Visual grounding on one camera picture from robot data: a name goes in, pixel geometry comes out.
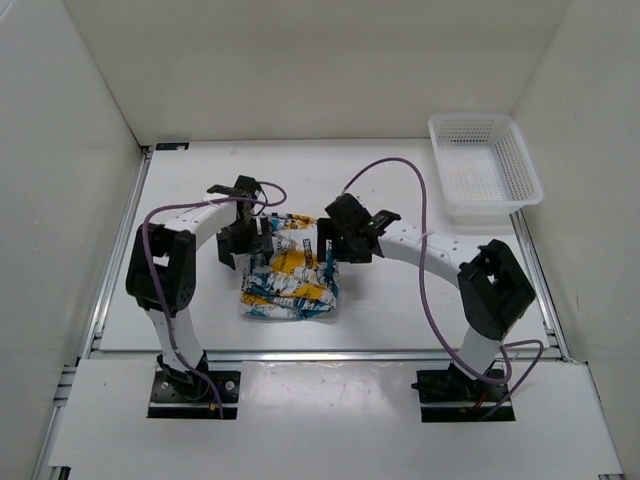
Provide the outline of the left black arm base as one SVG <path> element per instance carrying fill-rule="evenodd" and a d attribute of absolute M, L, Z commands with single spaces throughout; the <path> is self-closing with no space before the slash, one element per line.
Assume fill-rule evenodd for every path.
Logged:
<path fill-rule="evenodd" d="M 216 386 L 222 410 L 206 382 L 200 380 L 195 389 L 175 388 L 169 377 L 156 368 L 150 389 L 147 417 L 150 419 L 235 420 L 241 386 L 238 370 L 210 370 L 210 380 Z"/>

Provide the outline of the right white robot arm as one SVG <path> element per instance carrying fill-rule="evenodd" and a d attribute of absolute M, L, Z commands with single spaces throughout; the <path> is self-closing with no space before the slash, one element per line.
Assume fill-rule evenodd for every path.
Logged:
<path fill-rule="evenodd" d="M 429 234 L 399 214 L 381 210 L 371 214 L 359 200 L 344 193 L 325 209 L 318 221 L 318 258 L 366 264 L 373 257 L 416 267 L 418 288 L 427 322 L 451 359 L 441 381 L 460 399 L 470 400 L 487 385 L 502 386 L 512 375 L 489 374 L 504 340 L 534 302 L 536 294 L 510 247 L 492 240 L 467 247 L 458 240 Z M 439 330 L 426 294 L 425 276 L 432 274 L 459 291 L 468 328 L 462 345 L 454 349 Z"/>

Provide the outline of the colourful printed shorts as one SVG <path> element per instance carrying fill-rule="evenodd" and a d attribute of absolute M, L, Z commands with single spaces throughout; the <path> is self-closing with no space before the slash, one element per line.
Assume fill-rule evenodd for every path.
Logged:
<path fill-rule="evenodd" d="M 271 227 L 274 253 L 253 255 L 245 263 L 239 308 L 258 320 L 308 320 L 336 310 L 339 267 L 330 241 L 318 256 L 318 220 L 272 212 L 264 217 Z"/>

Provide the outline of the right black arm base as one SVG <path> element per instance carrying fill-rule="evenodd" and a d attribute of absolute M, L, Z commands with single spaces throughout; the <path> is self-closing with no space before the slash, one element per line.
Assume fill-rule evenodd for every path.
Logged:
<path fill-rule="evenodd" d="M 423 423 L 513 422 L 506 385 L 472 380 L 450 366 L 447 370 L 418 370 L 411 388 L 418 393 Z"/>

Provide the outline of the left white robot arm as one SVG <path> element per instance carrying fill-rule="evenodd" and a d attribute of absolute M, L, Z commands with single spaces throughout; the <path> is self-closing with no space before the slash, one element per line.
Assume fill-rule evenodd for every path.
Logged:
<path fill-rule="evenodd" d="M 188 400 L 214 388 L 189 312 L 197 252 L 214 239 L 219 261 L 230 268 L 240 255 L 267 262 L 274 253 L 272 228 L 254 208 L 268 205 L 264 184 L 240 175 L 231 187 L 210 187 L 200 201 L 155 208 L 136 231 L 126 292 L 154 325 L 161 345 L 158 365 L 166 381 Z"/>

